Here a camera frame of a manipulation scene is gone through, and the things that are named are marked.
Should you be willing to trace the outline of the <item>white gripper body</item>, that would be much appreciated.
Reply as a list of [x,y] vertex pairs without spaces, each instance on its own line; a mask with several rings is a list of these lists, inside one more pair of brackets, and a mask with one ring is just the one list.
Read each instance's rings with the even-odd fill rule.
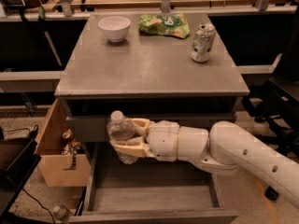
[[149,126],[147,144],[158,161],[177,159],[179,125],[176,122],[162,120]]

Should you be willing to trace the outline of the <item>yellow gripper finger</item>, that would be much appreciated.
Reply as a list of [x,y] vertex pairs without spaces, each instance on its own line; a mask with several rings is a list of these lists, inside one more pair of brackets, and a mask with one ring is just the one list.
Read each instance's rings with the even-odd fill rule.
[[135,128],[135,132],[143,138],[146,138],[148,136],[150,125],[153,124],[153,121],[142,118],[131,119],[131,122],[133,123],[133,126]]
[[129,139],[127,141],[110,140],[110,144],[117,152],[131,155],[138,158],[152,157],[150,146],[145,143],[142,136]]

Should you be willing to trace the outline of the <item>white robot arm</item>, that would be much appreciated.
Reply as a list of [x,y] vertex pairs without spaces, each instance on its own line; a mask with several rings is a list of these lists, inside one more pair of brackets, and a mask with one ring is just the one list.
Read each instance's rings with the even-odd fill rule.
[[110,144],[122,154],[157,161],[187,161],[216,175],[242,167],[299,207],[299,163],[279,154],[228,121],[206,129],[175,122],[125,119],[107,127]]

